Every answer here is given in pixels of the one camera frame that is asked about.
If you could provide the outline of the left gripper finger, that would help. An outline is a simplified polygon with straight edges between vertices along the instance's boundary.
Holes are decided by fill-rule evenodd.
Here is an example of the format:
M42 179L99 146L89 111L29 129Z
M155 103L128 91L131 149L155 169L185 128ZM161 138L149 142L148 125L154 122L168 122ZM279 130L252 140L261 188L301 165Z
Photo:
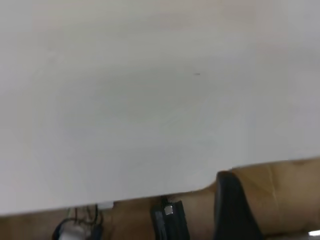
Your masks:
M214 197L215 240L263 240L238 177L229 171L216 176Z

